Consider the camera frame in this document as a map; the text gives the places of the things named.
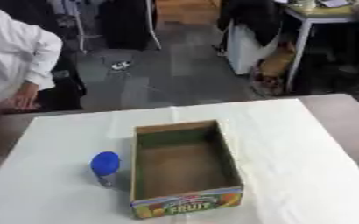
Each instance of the small jar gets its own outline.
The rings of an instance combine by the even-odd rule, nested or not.
[[[104,187],[112,187],[115,174],[120,167],[119,156],[112,151],[105,151],[96,155],[91,161],[91,169]]]

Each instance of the fruit box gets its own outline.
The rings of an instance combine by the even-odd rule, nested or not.
[[[243,182],[217,121],[138,127],[132,163],[138,218],[241,203]]]

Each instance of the desk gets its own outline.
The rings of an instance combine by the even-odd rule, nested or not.
[[[359,122],[347,122],[355,120],[349,113],[359,117],[359,104],[346,95],[301,100],[307,109],[277,100],[39,118],[0,169],[0,224],[139,223],[129,193],[99,186],[90,159],[113,150],[121,171],[129,171],[135,126],[210,119],[220,121],[251,191],[237,207],[147,223],[359,223],[359,169],[314,118],[329,120],[322,122],[327,130],[333,123],[346,134],[354,130],[345,137],[359,140]]]
[[[359,162],[359,102],[349,95],[329,94],[300,97],[326,130]],[[34,117],[80,113],[5,115],[0,119],[0,165]]]
[[[297,53],[292,63],[292,67],[290,68],[286,86],[287,91],[291,91],[292,82],[297,74],[312,26],[316,24],[352,23],[355,22],[355,20],[352,18],[350,6],[343,6],[340,8],[315,8],[314,10],[306,11],[299,7],[288,5],[285,8],[285,12],[288,15],[297,18],[302,23],[296,45]]]

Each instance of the blue lid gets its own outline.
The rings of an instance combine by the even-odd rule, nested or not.
[[[119,166],[120,158],[112,151],[101,152],[91,161],[91,169],[97,176],[108,176],[115,173]]]

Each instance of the white tablecloth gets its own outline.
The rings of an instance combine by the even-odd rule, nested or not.
[[[0,224],[139,223],[126,185],[100,187],[90,159],[117,152],[127,184],[135,126],[209,119],[243,176],[242,205],[144,223],[359,223],[355,162],[300,101],[278,100],[37,118],[0,169]]]

